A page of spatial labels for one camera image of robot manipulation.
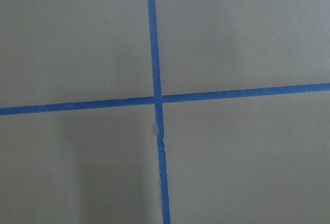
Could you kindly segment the long blue tape line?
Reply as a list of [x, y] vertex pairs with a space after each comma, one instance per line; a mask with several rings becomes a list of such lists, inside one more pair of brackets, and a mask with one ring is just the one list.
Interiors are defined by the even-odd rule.
[[151, 59], [152, 59], [154, 107], [155, 107], [155, 119], [157, 126], [157, 149], [158, 149], [162, 218], [163, 218], [163, 223], [170, 223], [171, 216], [170, 216], [170, 202], [169, 202], [169, 191], [168, 191], [166, 147], [164, 142], [162, 90], [161, 90], [155, 0], [147, 0], [147, 5], [148, 5], [148, 17], [149, 17], [148, 21], [149, 21], [149, 30], [150, 30]]

